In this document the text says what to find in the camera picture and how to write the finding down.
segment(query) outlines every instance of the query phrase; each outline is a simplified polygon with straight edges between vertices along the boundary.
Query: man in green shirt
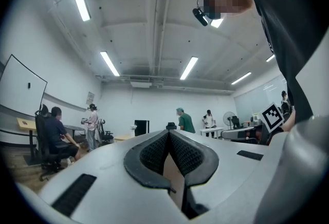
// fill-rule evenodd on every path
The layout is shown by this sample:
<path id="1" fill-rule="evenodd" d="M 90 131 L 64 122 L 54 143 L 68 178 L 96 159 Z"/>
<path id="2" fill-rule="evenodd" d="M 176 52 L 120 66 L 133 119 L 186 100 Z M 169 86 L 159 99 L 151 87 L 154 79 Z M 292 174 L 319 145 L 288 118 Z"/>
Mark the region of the man in green shirt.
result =
<path id="1" fill-rule="evenodd" d="M 180 129 L 190 133 L 195 133 L 191 116 L 185 114 L 183 108 L 177 108 L 176 111 L 177 114 L 179 115 L 178 126 L 180 126 Z"/>

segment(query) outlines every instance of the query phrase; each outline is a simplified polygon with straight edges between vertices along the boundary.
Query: white ceiling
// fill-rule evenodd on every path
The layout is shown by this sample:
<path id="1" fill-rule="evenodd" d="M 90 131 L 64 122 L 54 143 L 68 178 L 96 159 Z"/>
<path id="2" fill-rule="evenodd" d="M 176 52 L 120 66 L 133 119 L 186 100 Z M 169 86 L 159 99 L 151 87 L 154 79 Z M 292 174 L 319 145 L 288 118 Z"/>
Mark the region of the white ceiling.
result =
<path id="1" fill-rule="evenodd" d="M 91 20 L 81 20 L 75 0 L 45 0 L 52 20 L 92 72 L 104 82 L 148 76 L 160 87 L 232 91 L 276 64 L 255 9 L 226 18 L 218 29 L 192 14 L 196 0 L 86 0 Z M 107 51 L 120 77 L 99 52 Z M 191 56 L 199 58 L 185 81 Z M 231 82 L 252 75 L 232 86 Z"/>

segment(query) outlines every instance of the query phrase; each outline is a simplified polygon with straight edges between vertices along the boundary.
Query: black rubber pad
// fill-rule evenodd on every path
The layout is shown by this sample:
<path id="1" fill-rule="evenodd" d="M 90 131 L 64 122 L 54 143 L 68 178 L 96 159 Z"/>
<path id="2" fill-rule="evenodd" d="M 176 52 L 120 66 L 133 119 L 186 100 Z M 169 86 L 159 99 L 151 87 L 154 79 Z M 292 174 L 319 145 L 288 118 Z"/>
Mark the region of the black rubber pad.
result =
<path id="1" fill-rule="evenodd" d="M 239 151 L 237 153 L 237 155 L 248 157 L 248 158 L 251 158 L 251 159 L 254 159 L 254 160 L 258 160 L 258 161 L 261 161 L 263 156 L 264 156 L 262 154 L 252 153 L 252 152 L 248 152 L 248 151 L 244 151 L 244 150 Z"/>
<path id="2" fill-rule="evenodd" d="M 65 216 L 70 216 L 93 185 L 97 177 L 82 174 L 72 185 L 54 202 L 52 207 Z"/>

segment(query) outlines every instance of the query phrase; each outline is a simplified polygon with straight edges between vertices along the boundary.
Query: standing fan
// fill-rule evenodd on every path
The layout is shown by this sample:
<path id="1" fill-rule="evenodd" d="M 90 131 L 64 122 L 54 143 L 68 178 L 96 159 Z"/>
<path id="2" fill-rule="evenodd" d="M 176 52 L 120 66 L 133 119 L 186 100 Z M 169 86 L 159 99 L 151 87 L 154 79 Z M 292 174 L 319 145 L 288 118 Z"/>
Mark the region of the standing fan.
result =
<path id="1" fill-rule="evenodd" d="M 223 116 L 223 122 L 230 127 L 230 130 L 232 129 L 232 123 L 231 123 L 232 116 L 235 116 L 235 114 L 232 113 L 231 111 L 226 112 Z"/>

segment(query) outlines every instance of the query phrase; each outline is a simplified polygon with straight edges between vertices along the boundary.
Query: man in black shirt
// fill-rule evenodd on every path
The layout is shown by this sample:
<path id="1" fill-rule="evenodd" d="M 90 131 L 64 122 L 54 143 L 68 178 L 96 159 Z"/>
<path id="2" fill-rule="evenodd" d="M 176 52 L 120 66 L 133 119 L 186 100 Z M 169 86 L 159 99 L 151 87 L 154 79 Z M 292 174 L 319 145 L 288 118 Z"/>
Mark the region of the man in black shirt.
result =
<path id="1" fill-rule="evenodd" d="M 45 123 L 49 151 L 53 154 L 58 154 L 59 151 L 62 153 L 68 153 L 77 161 L 81 158 L 81 154 L 79 152 L 80 146 L 75 142 L 71 135 L 66 132 L 61 119 L 61 109 L 58 107 L 53 107 L 51 109 L 51 117 Z M 62 141 L 64 137 L 66 137 L 71 144 Z"/>
<path id="2" fill-rule="evenodd" d="M 279 69 L 287 80 L 288 97 L 294 112 L 286 124 L 289 131 L 294 123 L 313 115 L 309 102 L 296 80 L 321 42 L 329 25 L 325 0 L 253 0 L 269 47 L 276 56 Z M 252 4 L 248 0 L 208 0 L 215 11 L 227 16 L 243 13 Z"/>

